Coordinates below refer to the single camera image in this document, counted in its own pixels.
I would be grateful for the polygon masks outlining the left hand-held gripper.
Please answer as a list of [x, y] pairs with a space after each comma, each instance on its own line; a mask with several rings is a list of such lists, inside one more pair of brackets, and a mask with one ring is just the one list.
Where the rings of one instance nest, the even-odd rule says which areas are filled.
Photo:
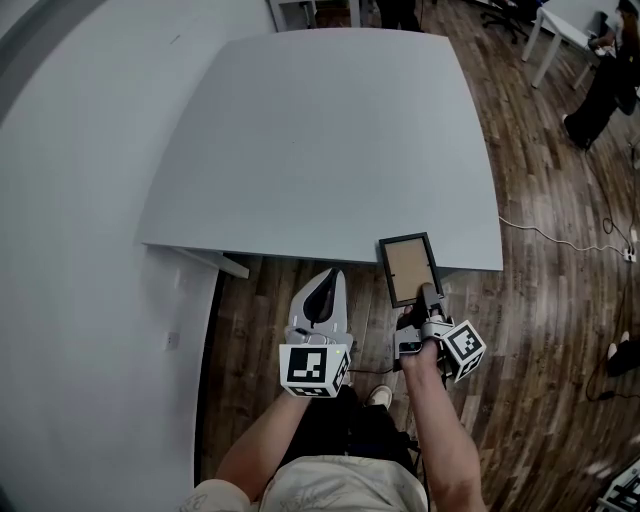
[[[280, 384], [303, 398], [336, 398], [351, 363], [353, 337], [347, 330], [345, 276], [330, 268], [313, 277], [294, 296], [286, 342], [279, 346]], [[329, 326], [334, 332], [312, 331]]]

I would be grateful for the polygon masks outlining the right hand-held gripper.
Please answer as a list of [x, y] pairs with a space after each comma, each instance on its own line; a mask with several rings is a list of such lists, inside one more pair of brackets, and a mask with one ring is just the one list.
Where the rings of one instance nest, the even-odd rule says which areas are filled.
[[420, 287], [414, 306], [414, 323], [393, 335], [393, 371], [401, 370], [401, 358], [419, 354], [428, 342], [434, 342], [442, 378], [459, 382], [481, 362], [486, 344], [468, 321], [456, 324], [442, 307], [442, 294], [433, 283]]

